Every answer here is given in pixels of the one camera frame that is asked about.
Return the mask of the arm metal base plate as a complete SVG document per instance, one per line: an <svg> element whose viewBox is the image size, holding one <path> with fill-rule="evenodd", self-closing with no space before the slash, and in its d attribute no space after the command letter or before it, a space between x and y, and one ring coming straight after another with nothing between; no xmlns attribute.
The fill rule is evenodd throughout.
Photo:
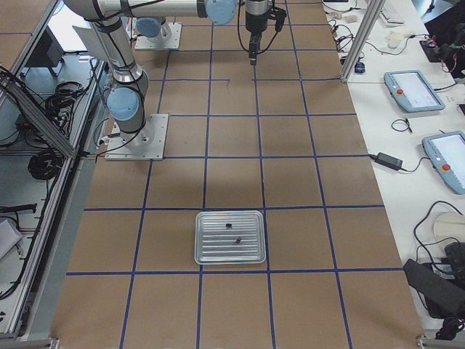
<svg viewBox="0 0 465 349"><path fill-rule="evenodd" d="M105 142L108 146L105 158L112 161L162 160L168 123L168 114L150 114L146 116L145 127L132 139L133 135L120 132L114 121L112 133L118 136Z"/></svg>
<svg viewBox="0 0 465 349"><path fill-rule="evenodd" d="M182 32L181 23L164 23L157 36L140 35L135 44L137 51L178 50Z"/></svg>

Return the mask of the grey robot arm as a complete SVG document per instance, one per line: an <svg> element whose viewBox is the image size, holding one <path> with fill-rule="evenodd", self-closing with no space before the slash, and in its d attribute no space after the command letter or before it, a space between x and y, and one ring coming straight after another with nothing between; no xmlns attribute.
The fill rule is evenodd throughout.
<svg viewBox="0 0 465 349"><path fill-rule="evenodd" d="M161 37L168 40L172 36L171 29L165 17L139 17L136 21L139 34L149 39Z"/></svg>
<svg viewBox="0 0 465 349"><path fill-rule="evenodd" d="M223 25L245 9L250 39L248 46L241 49L248 53L252 66L266 51L260 46L268 22L275 21L275 32L279 33L287 17L286 11L276 7L274 1L66 1L65 4L90 23L113 69L117 86L133 86L138 91L142 90L140 81L147 81L147 76L134 58L122 17L198 17Z"/></svg>

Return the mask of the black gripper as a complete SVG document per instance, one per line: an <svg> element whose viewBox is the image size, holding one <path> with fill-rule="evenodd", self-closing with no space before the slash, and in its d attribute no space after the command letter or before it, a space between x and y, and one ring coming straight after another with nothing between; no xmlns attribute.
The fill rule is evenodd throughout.
<svg viewBox="0 0 465 349"><path fill-rule="evenodd" d="M257 63L262 34L267 29L271 4L268 0L245 0L246 30L250 33L248 43L250 65Z"/></svg>

